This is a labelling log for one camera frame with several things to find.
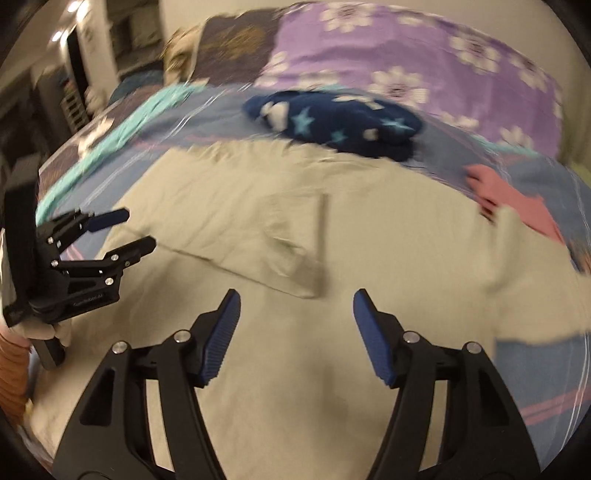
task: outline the room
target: room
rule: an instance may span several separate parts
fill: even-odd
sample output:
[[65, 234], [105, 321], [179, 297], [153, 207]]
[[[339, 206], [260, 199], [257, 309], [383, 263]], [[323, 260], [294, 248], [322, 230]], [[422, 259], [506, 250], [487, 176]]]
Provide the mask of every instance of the room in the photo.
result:
[[585, 2], [22, 4], [14, 472], [585, 478]]

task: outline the pillow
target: pillow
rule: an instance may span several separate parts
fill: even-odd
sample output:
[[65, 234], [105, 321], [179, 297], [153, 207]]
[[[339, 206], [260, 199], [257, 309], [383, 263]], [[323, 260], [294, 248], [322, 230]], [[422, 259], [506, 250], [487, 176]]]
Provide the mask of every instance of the pillow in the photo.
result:
[[255, 85], [334, 84], [383, 95], [494, 143], [558, 153], [556, 81], [506, 44], [439, 16], [373, 4], [293, 6]]

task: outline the pink cloth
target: pink cloth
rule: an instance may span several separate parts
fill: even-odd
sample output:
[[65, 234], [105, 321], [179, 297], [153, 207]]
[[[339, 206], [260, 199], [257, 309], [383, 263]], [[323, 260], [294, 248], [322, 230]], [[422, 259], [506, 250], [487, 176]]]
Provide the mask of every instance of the pink cloth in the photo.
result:
[[485, 165], [469, 165], [466, 171], [466, 181], [476, 193], [476, 201], [484, 216], [492, 220], [498, 207], [508, 205], [517, 211], [521, 221], [531, 229], [564, 245], [558, 225], [544, 205], [542, 197], [526, 197]]

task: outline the white flower pattern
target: white flower pattern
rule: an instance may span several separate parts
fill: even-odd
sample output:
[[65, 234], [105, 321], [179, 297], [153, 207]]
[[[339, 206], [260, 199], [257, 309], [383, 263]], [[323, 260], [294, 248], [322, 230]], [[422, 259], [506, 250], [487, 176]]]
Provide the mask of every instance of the white flower pattern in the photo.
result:
[[290, 66], [289, 62], [285, 61], [286, 59], [287, 52], [280, 51], [275, 53], [267, 65], [263, 67], [261, 75], [255, 80], [254, 85], [262, 88], [270, 88], [275, 85], [278, 81], [277, 77]]
[[457, 37], [449, 38], [449, 43], [458, 51], [457, 58], [465, 65], [472, 65], [476, 73], [499, 71], [501, 54], [483, 36], [460, 30]]
[[528, 148], [529, 150], [534, 149], [533, 139], [526, 135], [518, 126], [513, 126], [511, 130], [501, 128], [500, 133], [503, 140], [497, 142], [499, 145], [511, 145], [512, 147]]
[[332, 70], [300, 73], [296, 88], [299, 90], [315, 90], [339, 83], [339, 75]]
[[368, 86], [368, 90], [394, 102], [418, 108], [419, 103], [424, 104], [429, 100], [429, 90], [421, 88], [423, 78], [419, 73], [406, 73], [397, 66], [387, 72], [374, 72], [372, 78], [374, 83]]
[[542, 92], [547, 91], [546, 74], [530, 59], [526, 59], [525, 57], [517, 54], [511, 54], [509, 56], [509, 62], [513, 66], [519, 68], [519, 78], [528, 87], [541, 90]]
[[562, 120], [562, 91], [557, 88], [554, 90], [554, 116], [558, 120]]
[[439, 114], [439, 120], [466, 132], [474, 132], [480, 126], [480, 122], [476, 118], [469, 118], [464, 115], [455, 117], [448, 112], [441, 112]]
[[368, 27], [373, 20], [375, 5], [358, 2], [331, 2], [320, 14], [320, 20], [326, 22], [326, 31], [336, 30], [351, 33], [356, 27]]
[[366, 104], [372, 110], [381, 110], [383, 105], [375, 102], [375, 99], [364, 95], [340, 95], [333, 99], [333, 102], [361, 102]]

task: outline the blue gripper pad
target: blue gripper pad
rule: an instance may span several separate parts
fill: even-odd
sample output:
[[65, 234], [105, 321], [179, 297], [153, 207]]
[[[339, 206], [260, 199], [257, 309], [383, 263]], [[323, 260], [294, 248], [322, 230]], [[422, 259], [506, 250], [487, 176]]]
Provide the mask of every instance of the blue gripper pad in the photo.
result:
[[379, 312], [365, 290], [358, 290], [353, 297], [353, 315], [375, 374], [392, 387], [396, 380], [392, 347], [379, 327]]
[[199, 372], [199, 379], [203, 385], [207, 385], [212, 378], [217, 377], [240, 318], [240, 295], [235, 290], [230, 291], [228, 295], [230, 299], [222, 302], [223, 311], [220, 312], [219, 320], [207, 339], [203, 351], [203, 364]]

